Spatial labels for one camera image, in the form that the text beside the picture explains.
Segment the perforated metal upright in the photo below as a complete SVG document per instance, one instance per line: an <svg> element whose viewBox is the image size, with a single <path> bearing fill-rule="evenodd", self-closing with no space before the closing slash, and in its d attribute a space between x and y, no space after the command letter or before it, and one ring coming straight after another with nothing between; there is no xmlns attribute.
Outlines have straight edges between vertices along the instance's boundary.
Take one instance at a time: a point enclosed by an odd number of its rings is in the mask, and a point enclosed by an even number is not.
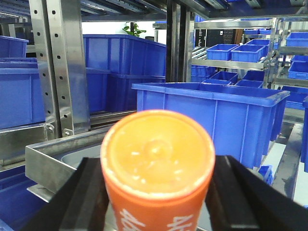
<svg viewBox="0 0 308 231"><path fill-rule="evenodd" d="M78 0L30 0L47 120L58 137L90 129Z"/></svg>

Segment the crate handle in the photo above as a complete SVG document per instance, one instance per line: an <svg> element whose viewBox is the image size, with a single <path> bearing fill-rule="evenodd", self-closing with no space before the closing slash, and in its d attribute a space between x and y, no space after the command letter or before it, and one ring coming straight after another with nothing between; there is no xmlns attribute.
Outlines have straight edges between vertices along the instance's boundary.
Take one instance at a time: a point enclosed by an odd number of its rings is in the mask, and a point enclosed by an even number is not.
<svg viewBox="0 0 308 231"><path fill-rule="evenodd" d="M300 77L306 77L307 76L307 74L303 74L303 73L297 73L296 75L300 76Z"/></svg>

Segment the green leaves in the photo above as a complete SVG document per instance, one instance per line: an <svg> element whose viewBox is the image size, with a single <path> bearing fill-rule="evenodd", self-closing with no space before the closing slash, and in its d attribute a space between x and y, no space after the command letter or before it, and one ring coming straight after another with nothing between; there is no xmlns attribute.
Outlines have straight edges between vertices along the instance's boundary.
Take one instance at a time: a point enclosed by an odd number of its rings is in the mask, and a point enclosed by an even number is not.
<svg viewBox="0 0 308 231"><path fill-rule="evenodd" d="M124 30L127 34L133 35L133 36L136 36L136 37L140 37L141 33L146 32L146 30L139 30L138 25L136 23L134 23L134 31L130 31L129 26L125 26L122 30Z"/></svg>

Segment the orange bottle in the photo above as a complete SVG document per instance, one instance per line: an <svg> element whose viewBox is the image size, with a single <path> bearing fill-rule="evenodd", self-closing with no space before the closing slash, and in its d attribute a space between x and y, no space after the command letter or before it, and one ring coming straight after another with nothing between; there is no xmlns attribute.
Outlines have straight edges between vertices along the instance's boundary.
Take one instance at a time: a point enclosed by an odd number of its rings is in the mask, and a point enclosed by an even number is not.
<svg viewBox="0 0 308 231"><path fill-rule="evenodd" d="M116 123L101 163L118 231L194 231L214 162L210 136L182 114L143 111Z"/></svg>

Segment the blue storage bin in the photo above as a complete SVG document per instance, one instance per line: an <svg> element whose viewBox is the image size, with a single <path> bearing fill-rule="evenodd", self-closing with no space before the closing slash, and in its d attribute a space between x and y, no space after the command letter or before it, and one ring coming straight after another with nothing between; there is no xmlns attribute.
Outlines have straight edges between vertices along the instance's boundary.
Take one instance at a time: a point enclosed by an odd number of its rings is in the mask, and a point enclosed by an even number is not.
<svg viewBox="0 0 308 231"><path fill-rule="evenodd" d="M306 62L308 62L308 56L305 56L305 55L294 55L293 58L291 59L291 63L293 63L293 62L306 63Z"/></svg>
<svg viewBox="0 0 308 231"><path fill-rule="evenodd" d="M222 85L232 85L233 83L227 80L214 79L209 78L203 81L203 83L211 83L211 84L222 84Z"/></svg>
<svg viewBox="0 0 308 231"><path fill-rule="evenodd" d="M308 33L294 32L286 38L287 46L290 47L308 47Z"/></svg>
<svg viewBox="0 0 308 231"><path fill-rule="evenodd" d="M166 109L190 116L212 137L217 155L246 167L268 152L277 104L288 91L205 83L133 84L137 111Z"/></svg>
<svg viewBox="0 0 308 231"><path fill-rule="evenodd" d="M37 63L37 58L0 58L0 61Z"/></svg>
<svg viewBox="0 0 308 231"><path fill-rule="evenodd" d="M21 38L0 36L0 57L26 57L28 42Z"/></svg>
<svg viewBox="0 0 308 231"><path fill-rule="evenodd" d="M232 61L257 63L264 55L265 46L242 45L231 51Z"/></svg>
<svg viewBox="0 0 308 231"><path fill-rule="evenodd" d="M262 28L262 29L259 30L259 33L261 35L270 35L271 34L271 29L264 29L264 28Z"/></svg>
<svg viewBox="0 0 308 231"><path fill-rule="evenodd" d="M273 173L272 173L272 165L262 165L259 173L263 176L263 180L268 184L273 184Z"/></svg>
<svg viewBox="0 0 308 231"><path fill-rule="evenodd" d="M0 61L0 68L37 68L38 63L34 62L13 62Z"/></svg>
<svg viewBox="0 0 308 231"><path fill-rule="evenodd" d="M231 51L238 47L236 44L217 44L206 50L207 59L211 60L230 60Z"/></svg>
<svg viewBox="0 0 308 231"><path fill-rule="evenodd" d="M262 81L252 81L252 80L240 80L236 86L242 87L252 87L252 88L262 88L263 82Z"/></svg>
<svg viewBox="0 0 308 231"><path fill-rule="evenodd" d="M191 82L193 83L201 83L209 78L211 78L212 74L208 75L208 76L193 76L192 75L192 79Z"/></svg>
<svg viewBox="0 0 308 231"><path fill-rule="evenodd" d="M283 86L282 90L290 91L290 96L287 98L287 103L285 107L304 110L303 101L308 96L307 88L297 88L297 87L289 87Z"/></svg>
<svg viewBox="0 0 308 231"><path fill-rule="evenodd" d="M107 83L106 111L121 112L136 110L137 91L131 88L133 83L163 83L164 76L135 76L111 74Z"/></svg>
<svg viewBox="0 0 308 231"><path fill-rule="evenodd" d="M264 80L264 71L247 71L243 79L253 80L253 81L263 81Z"/></svg>
<svg viewBox="0 0 308 231"><path fill-rule="evenodd" d="M0 68L0 129L45 121L37 69Z"/></svg>
<svg viewBox="0 0 308 231"><path fill-rule="evenodd" d="M274 50L277 50L277 49L278 49L278 43L275 42L275 43L274 43Z"/></svg>
<svg viewBox="0 0 308 231"><path fill-rule="evenodd" d="M289 69L289 78L308 79L308 65L302 62L293 62Z"/></svg>
<svg viewBox="0 0 308 231"><path fill-rule="evenodd" d="M259 29L245 29L244 34L246 34L246 35L258 35Z"/></svg>
<svg viewBox="0 0 308 231"><path fill-rule="evenodd" d="M216 67L213 66L192 65L192 76L208 76L214 72L216 72Z"/></svg>
<svg viewBox="0 0 308 231"><path fill-rule="evenodd" d="M204 18L202 18L202 17L200 17L200 16L198 16L198 15L196 15L196 17L195 17L195 20L194 20L196 23L199 23L199 22L204 22L205 21L205 19Z"/></svg>
<svg viewBox="0 0 308 231"><path fill-rule="evenodd" d="M303 140L301 149L301 162L305 163L304 171L308 173L308 97L303 101L305 108L304 126L303 126Z"/></svg>
<svg viewBox="0 0 308 231"><path fill-rule="evenodd" d="M86 67L125 75L164 76L166 46L131 35L84 35Z"/></svg>
<svg viewBox="0 0 308 231"><path fill-rule="evenodd" d="M36 183L25 176L24 170L21 166L0 173L0 230L20 230L46 204L27 190Z"/></svg>
<svg viewBox="0 0 308 231"><path fill-rule="evenodd" d="M108 70L87 68L90 113L104 111L107 100Z"/></svg>
<svg viewBox="0 0 308 231"><path fill-rule="evenodd" d="M263 56L266 57L269 52L269 43L270 41L267 39L253 39L250 40L246 45L260 45L260 46L265 46L265 49L263 51Z"/></svg>
<svg viewBox="0 0 308 231"><path fill-rule="evenodd" d="M211 78L212 79L220 79L220 80L227 80L235 84L237 82L237 77L239 74L234 72L226 72L226 71L219 71L214 74Z"/></svg>

